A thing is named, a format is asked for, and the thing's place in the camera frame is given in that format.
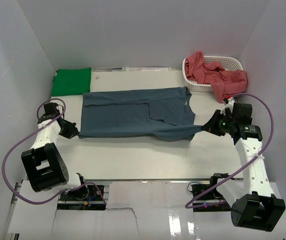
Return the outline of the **blue t shirt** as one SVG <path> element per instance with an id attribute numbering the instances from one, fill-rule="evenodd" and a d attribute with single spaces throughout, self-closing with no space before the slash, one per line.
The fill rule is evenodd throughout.
<path id="1" fill-rule="evenodd" d="M 191 96 L 186 87 L 85 93 L 79 138 L 191 141 L 201 131 L 194 124 Z"/>

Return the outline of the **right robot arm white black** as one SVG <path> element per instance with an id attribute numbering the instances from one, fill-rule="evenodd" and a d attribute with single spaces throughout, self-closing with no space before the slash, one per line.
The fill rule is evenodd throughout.
<path id="1" fill-rule="evenodd" d="M 263 136 L 259 126 L 252 124 L 252 105 L 224 99 L 224 108 L 216 110 L 202 130 L 216 136 L 229 134 L 238 152 L 244 186 L 236 184 L 227 173 L 216 173 L 210 178 L 209 195 L 222 197 L 231 207 L 234 226 L 272 232 L 286 206 L 275 196 L 260 153 Z"/>

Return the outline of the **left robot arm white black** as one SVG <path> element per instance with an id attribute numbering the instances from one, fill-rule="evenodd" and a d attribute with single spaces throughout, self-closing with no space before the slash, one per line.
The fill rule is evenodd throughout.
<path id="1" fill-rule="evenodd" d="M 35 192 L 51 188 L 71 189 L 77 199 L 88 195 L 88 186 L 79 173 L 68 172 L 57 147 L 58 136 L 71 139 L 79 134 L 76 123 L 61 117 L 59 105 L 49 102 L 44 105 L 45 113 L 38 119 L 40 130 L 32 147 L 21 154 L 21 160 L 30 185 Z"/>

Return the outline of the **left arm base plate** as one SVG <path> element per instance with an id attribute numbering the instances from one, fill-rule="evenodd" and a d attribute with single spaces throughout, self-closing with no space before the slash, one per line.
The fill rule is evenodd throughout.
<path id="1" fill-rule="evenodd" d="M 58 198 L 57 209 L 103 211 L 106 206 L 97 188 L 93 185 L 87 185 L 80 190 L 61 194 Z"/>

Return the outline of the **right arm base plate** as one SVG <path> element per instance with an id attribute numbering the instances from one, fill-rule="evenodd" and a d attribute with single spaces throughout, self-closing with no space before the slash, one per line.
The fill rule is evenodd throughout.
<path id="1" fill-rule="evenodd" d="M 193 197 L 201 194 L 205 190 L 209 189 L 210 184 L 205 184 L 197 181 L 192 181 L 187 185 L 187 191 L 193 195 Z M 224 197 L 213 190 L 206 195 L 200 197 L 193 203 L 194 206 L 202 205 L 202 207 L 194 208 L 193 212 L 230 212 L 231 207 L 225 202 Z"/>

